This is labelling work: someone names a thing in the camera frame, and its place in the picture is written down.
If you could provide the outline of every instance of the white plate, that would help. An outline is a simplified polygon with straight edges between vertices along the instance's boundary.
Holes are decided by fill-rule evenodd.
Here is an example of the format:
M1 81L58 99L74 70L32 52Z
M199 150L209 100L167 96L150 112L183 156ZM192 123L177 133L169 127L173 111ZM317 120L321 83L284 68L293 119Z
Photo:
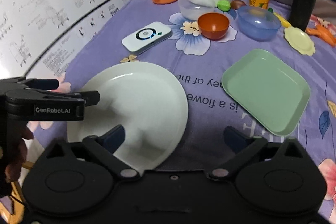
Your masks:
M161 164L176 148L188 119L180 82L166 69L146 62L115 65L92 78L81 91L98 90L100 102L85 118L68 122L68 141L102 136L121 124L125 142L114 155L143 173Z

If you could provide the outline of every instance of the green tray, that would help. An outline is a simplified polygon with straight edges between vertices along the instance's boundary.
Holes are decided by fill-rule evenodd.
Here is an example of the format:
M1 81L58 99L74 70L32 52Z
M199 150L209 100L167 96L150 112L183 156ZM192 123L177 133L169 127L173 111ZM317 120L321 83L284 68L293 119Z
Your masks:
M277 136L291 134L310 97L306 80L268 51L249 52L222 77L226 93Z

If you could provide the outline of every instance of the purple tablecloth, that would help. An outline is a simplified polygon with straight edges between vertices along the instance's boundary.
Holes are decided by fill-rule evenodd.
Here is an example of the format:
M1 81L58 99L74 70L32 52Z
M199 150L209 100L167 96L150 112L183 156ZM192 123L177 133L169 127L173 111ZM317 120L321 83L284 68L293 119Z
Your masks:
M289 7L286 5L271 1L269 6L285 17L288 15ZM174 32L171 39L161 42L136 59L158 64L173 73L184 87L189 101L189 120L184 136L159 169L201 169L233 156L224 143L223 130L226 126L233 126L250 136L263 135L269 141L283 141L270 135L220 86L221 76L226 69L252 49L262 48L291 66L310 86L309 104L292 136L306 147L317 165L325 159L335 162L335 50L322 40L312 37L316 53L312 57L303 56L283 38L283 28L272 41L257 42L239 31L236 34L237 22L230 15L231 41L209 41L198 35L194 23L185 23L186 20L178 13L177 3L155 5L151 0L132 0L78 54L66 71L65 82L71 83L72 91L79 90L104 69L123 59L127 61L125 58L134 58L129 56L121 44L124 37L154 21L171 25ZM65 134L66 125L62 122L55 122L49 130L38 128L35 132L44 147L53 138ZM332 209L333 201L324 202L321 212L329 218Z

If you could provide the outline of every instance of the plate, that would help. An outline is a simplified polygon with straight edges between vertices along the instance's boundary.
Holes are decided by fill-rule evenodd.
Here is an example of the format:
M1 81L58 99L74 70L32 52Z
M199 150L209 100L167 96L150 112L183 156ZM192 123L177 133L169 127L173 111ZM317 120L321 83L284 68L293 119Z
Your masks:
M225 71L222 86L269 132L287 136L310 97L306 80L268 51L249 52Z
M85 108L85 119L68 122L68 141L102 136L114 126L125 128L125 142L114 155L138 170L151 170L176 148L188 119L183 87L166 69L146 62L115 65L82 89L98 90L100 102Z
M315 44L308 34L299 28L289 27L285 29L285 39L290 46L303 55L312 56L315 53Z

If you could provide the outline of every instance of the human hand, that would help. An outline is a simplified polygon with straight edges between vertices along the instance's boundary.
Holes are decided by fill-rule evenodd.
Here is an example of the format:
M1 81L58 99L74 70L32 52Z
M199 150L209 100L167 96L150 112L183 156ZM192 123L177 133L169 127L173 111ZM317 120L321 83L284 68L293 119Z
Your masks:
M25 128L23 132L21 132L22 138L26 140L32 140L34 138L33 133L28 129ZM21 167L22 164L27 159L27 146L23 139L20 140L19 145L17 147L16 157L12 162L10 162L5 170L6 174L6 181L17 181L21 174Z

